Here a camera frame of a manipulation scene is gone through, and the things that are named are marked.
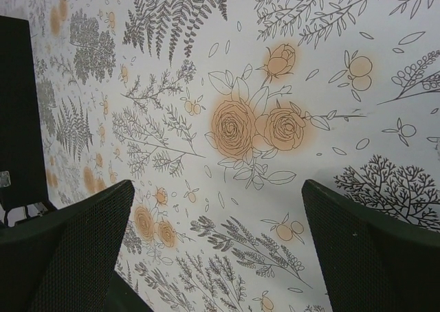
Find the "floral wallpaper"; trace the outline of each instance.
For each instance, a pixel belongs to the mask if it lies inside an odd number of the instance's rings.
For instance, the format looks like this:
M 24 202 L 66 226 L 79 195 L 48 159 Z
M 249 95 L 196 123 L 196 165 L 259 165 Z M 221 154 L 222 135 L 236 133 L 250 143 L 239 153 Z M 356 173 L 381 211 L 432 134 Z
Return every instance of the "floral wallpaper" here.
M 313 178 L 440 232 L 440 0 L 1 0 L 30 22 L 49 197 L 121 179 L 155 311 L 330 312 Z

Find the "fern drawing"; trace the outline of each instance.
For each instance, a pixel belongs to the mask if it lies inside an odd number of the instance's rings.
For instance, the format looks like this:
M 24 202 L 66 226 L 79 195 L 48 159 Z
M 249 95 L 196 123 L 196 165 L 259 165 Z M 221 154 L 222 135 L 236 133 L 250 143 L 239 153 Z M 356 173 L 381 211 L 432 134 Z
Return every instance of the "fern drawing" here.
M 52 109 L 56 108 L 55 93 L 52 82 L 46 77 L 36 83 L 38 109 L 41 122 L 46 126 L 49 135 L 55 135 L 55 118 Z
M 76 160 L 81 160 L 84 147 L 89 150 L 89 144 L 93 145 L 93 135 L 89 127 L 89 114 L 83 111 L 83 106 L 77 107 L 69 98 L 70 107 L 64 100 L 59 107 L 58 124 L 56 126 L 56 140 Z
M 338 36 L 347 29 L 347 24 L 356 24 L 373 0 L 256 0 L 258 14 L 258 38 L 266 40 L 277 34 L 301 37 L 298 45 L 313 41 L 314 47 L 327 40 L 331 32 Z
M 124 44 L 139 45 L 144 51 L 145 43 L 150 55 L 159 58 L 164 39 L 170 35 L 168 59 L 173 61 L 177 43 L 183 39 L 184 53 L 191 55 L 197 30 L 209 19 L 213 9 L 228 20 L 228 0 L 133 0 L 134 10 L 129 10 L 129 21 L 125 23 Z
M 70 44 L 76 46 L 74 66 L 84 85 L 89 76 L 99 82 L 105 78 L 105 73 L 112 76 L 116 65 L 113 37 L 108 30 L 99 33 L 98 20 L 88 18 L 83 9 L 71 16 Z
M 255 269 L 255 274 L 264 278 L 275 277 L 275 269 L 280 269 L 295 277 L 303 285 L 311 288 L 301 276 L 304 265 L 284 245 L 278 245 L 268 235 L 254 236 L 237 219 L 226 220 L 221 226 L 225 233 L 220 232 L 214 222 L 206 216 L 191 221 L 191 230 L 198 232 L 199 237 L 207 237 L 208 242 L 215 250 L 226 252 L 232 248 L 232 254 L 238 264 Z
M 394 165 L 374 155 L 360 170 L 352 166 L 335 177 L 345 196 L 409 224 L 440 232 L 440 191 L 418 166 Z

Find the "black panel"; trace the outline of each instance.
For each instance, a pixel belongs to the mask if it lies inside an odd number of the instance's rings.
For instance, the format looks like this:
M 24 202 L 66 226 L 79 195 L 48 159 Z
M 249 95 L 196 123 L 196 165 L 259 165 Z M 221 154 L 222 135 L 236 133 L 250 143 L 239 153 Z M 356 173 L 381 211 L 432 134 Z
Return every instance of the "black panel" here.
M 3 209 L 48 201 L 29 24 L 0 16 L 0 190 Z

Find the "orange rose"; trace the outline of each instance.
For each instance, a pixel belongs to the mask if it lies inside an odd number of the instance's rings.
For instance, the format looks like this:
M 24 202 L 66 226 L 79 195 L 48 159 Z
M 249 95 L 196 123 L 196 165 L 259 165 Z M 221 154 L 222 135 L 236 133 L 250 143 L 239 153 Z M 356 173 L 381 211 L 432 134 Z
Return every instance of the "orange rose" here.
M 212 132 L 219 152 L 227 157 L 243 159 L 250 153 L 255 135 L 255 116 L 248 105 L 224 101 L 212 117 Z
M 295 49 L 289 44 L 281 44 L 274 53 L 270 54 L 269 61 L 263 69 L 269 76 L 285 75 L 295 65 L 295 60 Z
M 166 247 L 174 247 L 176 234 L 174 233 L 173 226 L 168 221 L 158 223 L 156 232 Z
M 275 108 L 269 115 L 260 116 L 256 127 L 270 146 L 290 151 L 301 145 L 305 122 L 293 109 Z
M 144 207 L 137 207 L 135 210 L 135 225 L 140 236 L 147 240 L 152 241 L 154 235 L 154 222 L 148 209 Z
M 159 188 L 154 197 L 160 205 L 166 205 L 168 203 L 168 193 L 166 192 L 165 188 Z

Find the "orange flower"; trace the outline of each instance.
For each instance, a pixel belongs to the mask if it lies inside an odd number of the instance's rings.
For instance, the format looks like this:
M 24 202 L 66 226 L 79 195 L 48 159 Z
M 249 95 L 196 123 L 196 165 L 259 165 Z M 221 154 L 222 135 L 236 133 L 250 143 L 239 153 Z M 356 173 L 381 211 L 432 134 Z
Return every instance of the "orange flower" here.
M 86 166 L 82 172 L 82 175 L 84 177 L 84 185 L 87 189 L 87 192 L 90 194 L 95 193 L 95 178 L 93 171 Z
M 174 233 L 173 226 L 168 221 L 158 223 L 156 232 L 166 247 L 174 247 L 176 234 Z
M 280 151 L 290 151 L 301 145 L 305 122 L 295 110 L 275 108 L 269 115 L 256 120 L 258 133 L 270 146 Z
M 103 178 L 98 178 L 95 180 L 95 191 L 100 192 L 102 190 L 105 190 L 107 187 L 105 185 L 105 181 Z
M 65 21 L 67 19 L 67 0 L 60 0 L 60 4 L 58 6 L 60 10 L 60 19 Z
M 154 235 L 154 222 L 148 209 L 142 206 L 137 207 L 134 218 L 140 236 L 147 241 L 152 241 Z
M 52 173 L 52 185 L 54 188 L 58 187 L 58 178 L 56 178 L 56 175 Z
M 269 50 L 269 60 L 264 65 L 263 70 L 267 72 L 268 76 L 278 78 L 280 75 L 289 73 L 295 64 L 295 60 L 295 49 L 289 44 L 281 44 L 274 53 L 270 53 Z
M 166 205 L 168 203 L 168 193 L 166 192 L 165 188 L 159 188 L 156 192 L 156 195 L 153 196 L 160 205 Z
M 222 102 L 212 117 L 212 132 L 222 155 L 235 159 L 252 157 L 255 116 L 245 103 Z

